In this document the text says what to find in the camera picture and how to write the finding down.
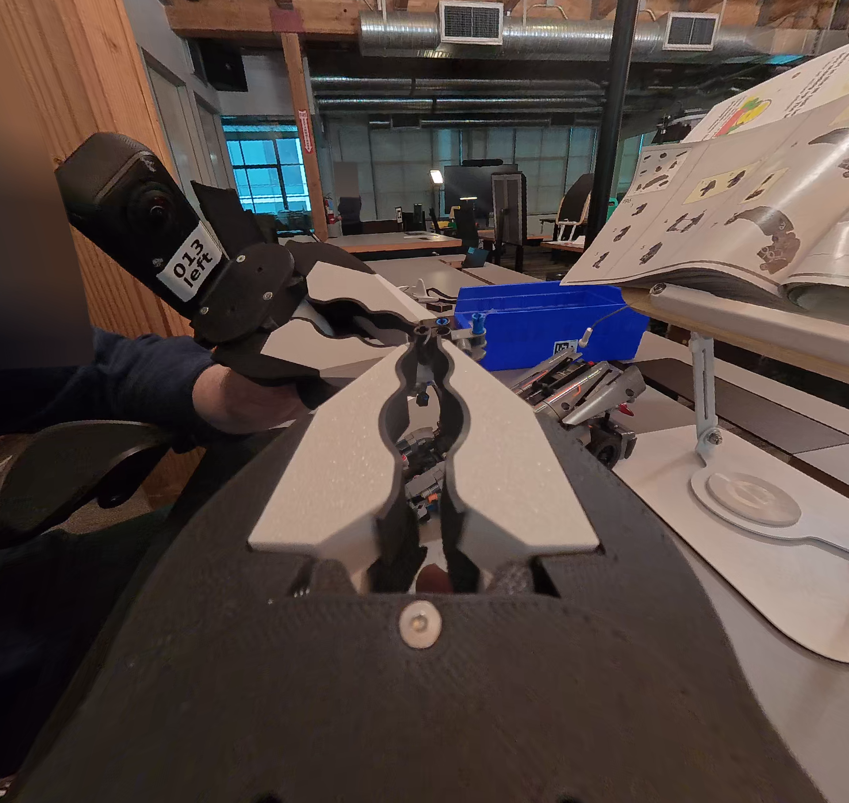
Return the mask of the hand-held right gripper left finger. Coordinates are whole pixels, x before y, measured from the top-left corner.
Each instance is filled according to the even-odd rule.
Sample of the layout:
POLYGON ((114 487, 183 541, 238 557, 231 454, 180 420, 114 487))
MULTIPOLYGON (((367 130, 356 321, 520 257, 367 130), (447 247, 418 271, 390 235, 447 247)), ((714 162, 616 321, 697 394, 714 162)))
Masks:
POLYGON ((252 550, 339 561, 357 590, 409 590, 417 520, 396 444, 416 373, 414 345, 398 346, 315 411, 249 535, 252 550))

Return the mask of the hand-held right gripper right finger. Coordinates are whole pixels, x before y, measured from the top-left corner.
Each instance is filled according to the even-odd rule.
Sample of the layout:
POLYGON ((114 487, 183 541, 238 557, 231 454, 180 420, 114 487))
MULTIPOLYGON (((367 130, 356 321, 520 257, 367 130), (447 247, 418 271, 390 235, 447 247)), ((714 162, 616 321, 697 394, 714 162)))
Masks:
POLYGON ((445 339, 438 396, 441 540, 455 593, 475 593, 509 562, 600 547, 532 408, 445 339))

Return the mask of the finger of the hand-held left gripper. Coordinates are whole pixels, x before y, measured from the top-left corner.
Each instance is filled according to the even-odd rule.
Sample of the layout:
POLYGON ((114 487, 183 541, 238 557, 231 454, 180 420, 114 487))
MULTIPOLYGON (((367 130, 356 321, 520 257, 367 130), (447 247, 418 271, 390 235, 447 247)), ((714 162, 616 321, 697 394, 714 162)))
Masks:
POLYGON ((305 318, 331 337, 408 340, 426 309, 373 271, 319 261, 306 275, 305 318))
POLYGON ((294 318, 272 331, 262 345, 260 377, 355 380, 401 348, 370 343, 356 334, 331 337, 314 322, 294 318))

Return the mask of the grey lego car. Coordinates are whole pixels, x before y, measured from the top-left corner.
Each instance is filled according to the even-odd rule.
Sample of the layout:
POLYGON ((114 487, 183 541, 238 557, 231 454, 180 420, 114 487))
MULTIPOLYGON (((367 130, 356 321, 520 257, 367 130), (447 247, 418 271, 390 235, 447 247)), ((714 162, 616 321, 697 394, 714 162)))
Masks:
MULTIPOLYGON (((570 432, 605 468, 631 457, 635 431, 615 419, 631 417, 631 405, 645 391, 632 364, 581 357, 574 345, 549 357, 507 383, 512 393, 570 432)), ((402 457, 402 480, 409 508, 420 524, 437 519, 448 443, 441 434, 436 389, 430 385, 416 400, 408 432, 396 447, 402 457)))

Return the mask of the small grey lego subassembly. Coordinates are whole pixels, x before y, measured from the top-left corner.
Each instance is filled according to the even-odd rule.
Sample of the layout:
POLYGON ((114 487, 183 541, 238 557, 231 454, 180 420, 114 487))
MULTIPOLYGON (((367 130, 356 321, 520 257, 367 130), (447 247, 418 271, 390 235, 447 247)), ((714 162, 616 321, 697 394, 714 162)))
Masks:
POLYGON ((417 366, 413 389, 409 396, 418 406, 428 406, 429 388, 440 394, 444 379, 453 365, 447 353, 451 344, 474 362, 480 362, 486 354, 486 315, 472 314, 469 327, 459 325, 455 317, 440 316, 420 321, 413 328, 410 343, 415 353, 417 366))

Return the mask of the person's left forearm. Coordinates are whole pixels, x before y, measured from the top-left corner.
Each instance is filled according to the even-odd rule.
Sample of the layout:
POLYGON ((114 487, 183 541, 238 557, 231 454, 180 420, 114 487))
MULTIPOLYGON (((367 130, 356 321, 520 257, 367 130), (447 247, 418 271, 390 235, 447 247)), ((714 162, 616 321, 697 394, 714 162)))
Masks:
POLYGON ((200 418, 194 389, 209 370, 209 352, 188 337, 129 339, 94 329, 94 389, 116 419, 188 431, 200 418))

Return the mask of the person's left hand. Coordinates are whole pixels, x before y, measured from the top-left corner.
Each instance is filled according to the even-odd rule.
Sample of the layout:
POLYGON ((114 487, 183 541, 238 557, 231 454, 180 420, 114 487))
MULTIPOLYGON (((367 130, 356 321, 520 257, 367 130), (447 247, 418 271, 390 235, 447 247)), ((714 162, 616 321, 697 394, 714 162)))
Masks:
POLYGON ((263 386, 218 364, 197 376, 190 401, 186 437, 202 447, 267 432, 311 412, 294 384, 263 386))

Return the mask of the wooden background desk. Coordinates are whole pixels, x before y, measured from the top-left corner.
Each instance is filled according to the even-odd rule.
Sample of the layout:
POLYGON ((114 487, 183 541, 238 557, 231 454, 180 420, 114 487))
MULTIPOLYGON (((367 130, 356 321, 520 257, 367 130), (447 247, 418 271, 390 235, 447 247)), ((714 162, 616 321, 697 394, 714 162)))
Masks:
POLYGON ((458 253, 462 241, 453 237, 430 232, 366 233, 331 237, 327 245, 345 249, 360 256, 431 256, 458 253))

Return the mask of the paned glass window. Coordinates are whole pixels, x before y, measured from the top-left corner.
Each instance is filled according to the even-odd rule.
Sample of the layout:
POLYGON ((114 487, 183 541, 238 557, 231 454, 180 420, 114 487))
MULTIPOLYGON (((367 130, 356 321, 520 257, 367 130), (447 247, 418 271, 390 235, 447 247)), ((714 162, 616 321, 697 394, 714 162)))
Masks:
POLYGON ((312 209, 293 123, 225 117, 222 130, 243 208, 255 214, 312 209))

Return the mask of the black flat screen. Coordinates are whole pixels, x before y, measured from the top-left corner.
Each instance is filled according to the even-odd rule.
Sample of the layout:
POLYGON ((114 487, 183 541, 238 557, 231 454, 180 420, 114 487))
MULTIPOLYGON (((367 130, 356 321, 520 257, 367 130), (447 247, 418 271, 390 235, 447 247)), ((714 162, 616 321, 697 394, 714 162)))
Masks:
POLYGON ((443 209, 446 214, 460 206, 463 199, 472 199, 474 218, 484 222, 493 214, 492 176, 514 173, 518 165, 448 165, 443 170, 443 209))

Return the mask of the tall black cabinet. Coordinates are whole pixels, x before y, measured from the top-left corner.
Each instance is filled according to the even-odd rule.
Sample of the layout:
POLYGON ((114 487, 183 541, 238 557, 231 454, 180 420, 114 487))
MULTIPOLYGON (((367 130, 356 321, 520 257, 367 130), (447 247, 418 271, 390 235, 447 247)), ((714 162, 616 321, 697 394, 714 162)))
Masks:
POLYGON ((527 238, 526 179, 522 172, 492 175, 494 263, 499 266, 504 248, 515 249, 515 271, 524 272, 527 238))

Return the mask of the blue plastic bin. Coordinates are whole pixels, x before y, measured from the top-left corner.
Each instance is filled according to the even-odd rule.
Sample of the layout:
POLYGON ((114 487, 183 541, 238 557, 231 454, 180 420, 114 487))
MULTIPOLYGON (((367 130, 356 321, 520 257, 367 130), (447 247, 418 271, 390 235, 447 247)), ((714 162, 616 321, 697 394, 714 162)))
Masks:
POLYGON ((578 353, 590 362, 635 359, 649 319, 626 305, 621 290, 556 281, 462 288, 454 309, 458 325, 485 315, 490 372, 526 369, 592 335, 578 353))

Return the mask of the thick wooden pillar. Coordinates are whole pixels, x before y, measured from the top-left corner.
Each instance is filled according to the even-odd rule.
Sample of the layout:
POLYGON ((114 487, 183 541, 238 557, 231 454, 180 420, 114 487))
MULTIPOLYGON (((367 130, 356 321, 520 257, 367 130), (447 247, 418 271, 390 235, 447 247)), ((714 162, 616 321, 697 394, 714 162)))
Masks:
POLYGON ((176 176, 123 0, 1 0, 2 56, 48 175, 97 131, 142 142, 176 176))

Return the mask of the wooden back chair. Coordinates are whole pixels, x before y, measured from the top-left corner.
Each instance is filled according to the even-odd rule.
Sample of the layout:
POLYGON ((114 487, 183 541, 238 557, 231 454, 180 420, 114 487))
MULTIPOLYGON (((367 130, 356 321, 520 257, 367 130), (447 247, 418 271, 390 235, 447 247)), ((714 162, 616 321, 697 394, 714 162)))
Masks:
POLYGON ((594 173, 581 175, 566 191, 558 207, 553 231, 555 243, 572 242, 589 218, 594 173))

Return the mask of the white book stand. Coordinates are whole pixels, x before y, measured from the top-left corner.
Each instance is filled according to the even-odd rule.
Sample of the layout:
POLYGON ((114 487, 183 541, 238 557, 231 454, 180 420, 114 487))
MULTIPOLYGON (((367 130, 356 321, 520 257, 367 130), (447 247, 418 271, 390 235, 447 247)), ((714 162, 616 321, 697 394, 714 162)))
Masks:
POLYGON ((847 663, 847 498, 721 429, 714 340, 847 369, 847 326, 655 285, 621 288, 636 311, 691 330, 695 426, 644 434, 617 475, 767 621, 847 663))

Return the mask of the person's body in dark clothing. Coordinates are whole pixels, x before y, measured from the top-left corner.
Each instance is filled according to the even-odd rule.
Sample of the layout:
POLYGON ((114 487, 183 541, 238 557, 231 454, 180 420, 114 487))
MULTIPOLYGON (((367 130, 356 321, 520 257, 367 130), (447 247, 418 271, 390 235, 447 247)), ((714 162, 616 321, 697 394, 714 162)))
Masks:
MULTIPOLYGON (((103 410, 93 368, 2 373, 2 435, 116 419, 103 410)), ((48 532, 2 551, 2 778, 22 766, 168 512, 83 535, 48 532)))

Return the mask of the white air vent grille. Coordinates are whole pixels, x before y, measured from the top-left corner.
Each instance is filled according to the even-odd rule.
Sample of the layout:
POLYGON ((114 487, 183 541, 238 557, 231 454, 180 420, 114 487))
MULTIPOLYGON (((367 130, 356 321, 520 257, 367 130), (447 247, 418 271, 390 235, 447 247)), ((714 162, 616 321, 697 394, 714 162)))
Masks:
POLYGON ((440 0, 440 43, 501 46, 504 42, 504 4, 440 0))
POLYGON ((721 16, 709 12, 669 12, 665 15, 662 50, 708 53, 713 50, 721 16))

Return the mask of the black vertical pole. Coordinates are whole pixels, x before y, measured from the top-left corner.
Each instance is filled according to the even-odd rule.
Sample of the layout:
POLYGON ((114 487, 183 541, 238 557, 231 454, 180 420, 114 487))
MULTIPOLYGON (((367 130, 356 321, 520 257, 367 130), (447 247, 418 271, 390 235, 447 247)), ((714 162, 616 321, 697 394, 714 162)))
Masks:
POLYGON ((607 220, 639 3, 640 0, 617 0, 610 45, 610 75, 601 117, 593 187, 589 196, 585 249, 592 246, 607 220))

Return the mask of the instruction booklet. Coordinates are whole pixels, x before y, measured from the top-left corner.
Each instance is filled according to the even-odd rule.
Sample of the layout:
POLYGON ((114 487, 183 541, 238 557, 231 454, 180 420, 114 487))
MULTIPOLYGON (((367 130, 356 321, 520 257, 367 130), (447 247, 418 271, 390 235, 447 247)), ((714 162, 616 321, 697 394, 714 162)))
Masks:
POLYGON ((847 323, 847 217, 842 46, 644 149, 563 285, 680 285, 847 323))

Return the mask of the thin wooden post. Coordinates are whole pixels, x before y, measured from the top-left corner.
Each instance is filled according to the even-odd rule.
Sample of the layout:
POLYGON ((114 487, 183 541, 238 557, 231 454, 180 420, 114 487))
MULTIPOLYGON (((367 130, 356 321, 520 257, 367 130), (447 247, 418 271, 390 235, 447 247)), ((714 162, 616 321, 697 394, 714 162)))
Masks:
POLYGON ((306 91, 306 74, 303 66, 300 36, 297 33, 282 33, 280 39, 291 90, 294 120, 302 145, 306 187, 313 217, 313 231, 316 239, 324 243, 329 239, 329 233, 313 121, 306 91))

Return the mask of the black wall speaker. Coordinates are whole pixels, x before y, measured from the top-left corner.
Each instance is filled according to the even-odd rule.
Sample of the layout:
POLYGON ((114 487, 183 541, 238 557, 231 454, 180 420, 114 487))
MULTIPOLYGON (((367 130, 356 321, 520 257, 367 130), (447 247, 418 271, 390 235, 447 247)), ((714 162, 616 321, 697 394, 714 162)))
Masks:
POLYGON ((199 38, 197 55, 207 84, 218 92, 249 91, 245 64, 239 47, 231 42, 199 38))

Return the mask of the silver ventilation duct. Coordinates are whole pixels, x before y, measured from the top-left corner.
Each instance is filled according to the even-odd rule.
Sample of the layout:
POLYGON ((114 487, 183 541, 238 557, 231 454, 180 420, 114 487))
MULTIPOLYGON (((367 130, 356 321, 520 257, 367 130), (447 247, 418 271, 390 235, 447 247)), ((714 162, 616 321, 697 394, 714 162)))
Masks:
MULTIPOLYGON (((708 53, 662 50, 665 15, 637 23, 631 57, 638 63, 779 65, 816 57, 845 44, 845 33, 719 23, 708 53)), ((361 12, 358 43, 362 55, 428 59, 510 59, 603 62, 610 56, 613 22, 570 19, 504 18, 501 46, 440 43, 438 13, 361 12)))

